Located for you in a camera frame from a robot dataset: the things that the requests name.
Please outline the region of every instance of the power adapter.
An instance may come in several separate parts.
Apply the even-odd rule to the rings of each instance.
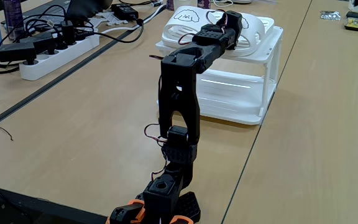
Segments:
[[[113,4],[111,11],[120,20],[135,21],[139,18],[139,13],[127,4]]]
[[[35,53],[41,54],[44,51],[48,51],[48,54],[55,53],[56,43],[53,36],[49,32],[43,32],[33,37],[26,37],[20,40],[20,43],[33,43]]]
[[[0,48],[1,62],[26,60],[24,62],[26,65],[34,65],[37,63],[36,58],[37,54],[33,43],[4,44]]]

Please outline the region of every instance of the electronic device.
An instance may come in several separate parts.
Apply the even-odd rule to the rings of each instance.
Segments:
[[[29,214],[38,224],[103,224],[107,217],[0,189],[11,203]],[[0,224],[29,223],[27,217],[0,198]]]
[[[96,13],[111,6],[112,0],[71,0],[67,10],[67,19],[82,22],[84,19],[93,17]]]

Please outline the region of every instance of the black power cord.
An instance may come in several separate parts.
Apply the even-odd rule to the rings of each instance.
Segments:
[[[100,36],[110,38],[110,39],[115,40],[115,41],[120,42],[120,43],[129,44],[129,43],[133,43],[133,42],[137,41],[141,37],[141,35],[143,34],[143,31],[144,31],[144,22],[143,22],[143,20],[142,19],[137,19],[136,23],[141,27],[141,29],[140,29],[140,32],[139,32],[138,36],[135,37],[135,39],[133,39],[133,40],[120,40],[118,38],[112,37],[112,36],[104,34],[104,33],[91,32],[91,31],[85,31],[85,32],[77,33],[77,36],[78,37],[89,37],[91,35],[100,35]]]
[[[152,4],[152,1],[144,1],[144,2],[140,2],[140,3],[129,3],[129,2],[124,2],[123,0],[118,0],[119,2],[123,3],[123,4],[127,4],[129,6],[146,6],[148,4]]]

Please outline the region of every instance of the purple bottle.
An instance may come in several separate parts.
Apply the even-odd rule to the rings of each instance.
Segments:
[[[211,1],[210,0],[197,0],[197,6],[202,9],[210,9]]]
[[[7,31],[14,31],[9,35],[10,40],[15,40],[24,33],[24,22],[20,0],[4,0],[4,11]]]

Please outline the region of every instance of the cartoon sticker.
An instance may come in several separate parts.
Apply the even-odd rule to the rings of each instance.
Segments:
[[[200,17],[198,17],[197,13],[190,9],[184,9],[175,15],[174,19],[178,19],[180,21],[185,22],[198,22],[200,21]]]

